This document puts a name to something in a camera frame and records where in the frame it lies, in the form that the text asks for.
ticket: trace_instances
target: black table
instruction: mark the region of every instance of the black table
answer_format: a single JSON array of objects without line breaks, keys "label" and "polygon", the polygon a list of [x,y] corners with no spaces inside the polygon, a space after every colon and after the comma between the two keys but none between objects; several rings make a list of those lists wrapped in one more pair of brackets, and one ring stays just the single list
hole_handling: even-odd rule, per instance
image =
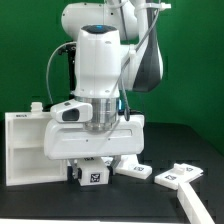
[{"label": "black table", "polygon": [[191,182],[216,224],[224,223],[224,157],[185,125],[147,123],[141,163],[153,168],[147,180],[110,177],[108,185],[81,187],[78,181],[6,187],[1,143],[0,218],[189,223],[177,191],[154,183],[174,163],[200,167]]}]

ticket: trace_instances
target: white cable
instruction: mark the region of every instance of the white cable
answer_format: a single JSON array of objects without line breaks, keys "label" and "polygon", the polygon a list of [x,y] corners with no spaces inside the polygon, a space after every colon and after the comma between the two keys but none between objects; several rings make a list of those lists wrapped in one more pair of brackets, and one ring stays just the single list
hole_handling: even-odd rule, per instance
[{"label": "white cable", "polygon": [[[158,17],[159,17],[159,9],[156,10],[156,15],[155,15],[155,17],[154,17],[154,19],[153,19],[153,21],[151,23],[151,26],[146,31],[146,33],[145,33],[144,37],[142,38],[142,40],[135,47],[136,52],[139,50],[139,48],[142,46],[142,44],[145,41],[145,39],[149,36],[151,31],[153,30],[153,28],[154,28],[154,26],[155,26],[155,24],[157,22]],[[121,74],[120,74],[120,77],[119,77],[119,79],[121,80],[121,88],[122,88],[121,90],[122,90],[122,93],[123,93],[124,103],[125,103],[125,112],[126,112],[125,119],[126,119],[126,121],[128,121],[129,118],[130,118],[130,107],[129,107],[129,104],[128,104],[128,98],[127,98],[125,87],[124,87],[123,74],[124,74],[125,68],[129,64],[129,62],[130,62],[130,56],[127,58],[127,60],[123,64],[123,66],[121,68]]]},{"label": "white cable", "polygon": [[135,8],[135,14],[142,9],[147,9],[147,8],[151,8],[151,9],[159,9],[160,11],[163,11],[165,9],[170,9],[171,8],[171,4],[166,4],[166,3],[144,3],[141,4],[139,6],[137,6]]},{"label": "white cable", "polygon": [[117,5],[110,5],[110,4],[107,4],[107,7],[108,7],[109,9],[118,9],[118,8],[124,6],[128,1],[129,1],[129,0],[124,0],[122,3],[117,4]]},{"label": "white cable", "polygon": [[48,64],[47,64],[47,71],[46,71],[46,86],[47,86],[47,93],[48,93],[48,97],[51,101],[51,104],[53,104],[53,99],[52,99],[52,96],[51,96],[51,91],[50,91],[50,86],[49,86],[49,71],[50,71],[50,67],[51,67],[51,62],[52,62],[52,59],[54,57],[54,55],[58,52],[58,50],[62,47],[65,47],[67,45],[70,45],[70,44],[76,44],[76,42],[69,42],[69,43],[65,43],[65,44],[62,44],[61,46],[59,46],[58,48],[55,49],[55,51],[52,53],[49,61],[48,61]]}]

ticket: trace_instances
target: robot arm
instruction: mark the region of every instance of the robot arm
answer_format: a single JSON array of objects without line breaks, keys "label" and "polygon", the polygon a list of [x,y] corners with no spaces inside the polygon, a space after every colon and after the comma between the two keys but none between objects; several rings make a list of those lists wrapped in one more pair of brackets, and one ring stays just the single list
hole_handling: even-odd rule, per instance
[{"label": "robot arm", "polygon": [[126,90],[147,92],[158,85],[163,73],[156,30],[153,29],[157,19],[154,12],[155,9],[159,12],[169,7],[170,5],[164,3],[151,3],[151,0],[149,3],[146,0],[132,0],[131,2],[109,0],[104,5],[70,4],[62,14],[62,25],[73,40],[78,39],[80,28],[87,24],[113,26],[119,30],[120,40],[132,40],[139,37],[137,45],[120,46],[122,77]]},{"label": "robot arm", "polygon": [[[118,113],[119,88],[150,91],[160,81],[162,59],[153,28],[161,8],[146,0],[77,3],[65,8],[63,28],[77,41],[76,89],[73,100],[51,108],[53,119],[47,125],[44,145],[48,158],[121,159],[142,152],[144,116]],[[136,45],[120,44],[136,37]]]}]

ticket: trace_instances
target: green backdrop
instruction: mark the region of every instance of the green backdrop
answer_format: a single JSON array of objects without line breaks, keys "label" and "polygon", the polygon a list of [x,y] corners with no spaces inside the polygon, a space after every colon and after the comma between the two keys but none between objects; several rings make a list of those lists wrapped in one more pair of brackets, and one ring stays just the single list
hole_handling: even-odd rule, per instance
[{"label": "green backdrop", "polygon": [[[72,0],[0,0],[0,119],[49,103],[45,71],[54,49],[70,40],[61,12]],[[147,121],[191,126],[224,154],[224,1],[169,0],[157,24],[164,78],[150,93],[128,93]],[[56,102],[67,99],[66,56],[51,69]]]}]

